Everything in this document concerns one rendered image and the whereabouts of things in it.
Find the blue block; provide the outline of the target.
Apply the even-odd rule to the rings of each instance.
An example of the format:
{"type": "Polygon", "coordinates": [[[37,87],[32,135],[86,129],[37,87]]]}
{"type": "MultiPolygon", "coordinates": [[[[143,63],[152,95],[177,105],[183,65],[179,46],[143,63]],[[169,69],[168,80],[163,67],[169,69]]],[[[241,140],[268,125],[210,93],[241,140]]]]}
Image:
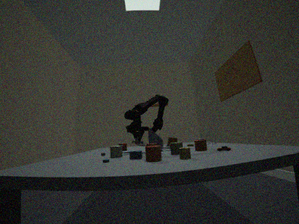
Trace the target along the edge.
{"type": "Polygon", "coordinates": [[[130,159],[142,159],[142,150],[130,151],[130,159]]]}

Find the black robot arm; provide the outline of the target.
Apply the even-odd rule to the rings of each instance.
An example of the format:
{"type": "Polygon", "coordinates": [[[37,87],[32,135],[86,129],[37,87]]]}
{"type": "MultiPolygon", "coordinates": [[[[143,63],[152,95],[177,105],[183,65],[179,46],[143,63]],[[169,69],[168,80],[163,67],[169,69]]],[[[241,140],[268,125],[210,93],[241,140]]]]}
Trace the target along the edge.
{"type": "MultiPolygon", "coordinates": [[[[165,105],[168,104],[169,100],[164,97],[164,96],[160,96],[158,94],[155,95],[155,97],[152,97],[150,100],[144,102],[144,103],[140,103],[137,106],[135,106],[132,111],[126,111],[124,114],[125,119],[128,120],[141,120],[140,115],[142,115],[143,113],[145,113],[147,111],[147,109],[152,106],[153,104],[159,102],[159,111],[158,111],[158,116],[157,118],[154,120],[153,123],[153,127],[151,128],[151,130],[153,130],[154,132],[156,132],[158,129],[161,130],[162,126],[163,126],[163,114],[164,114],[164,108],[165,105]]],[[[136,122],[131,123],[130,125],[126,126],[127,131],[128,130],[132,130],[133,128],[137,128],[136,122]]]]}

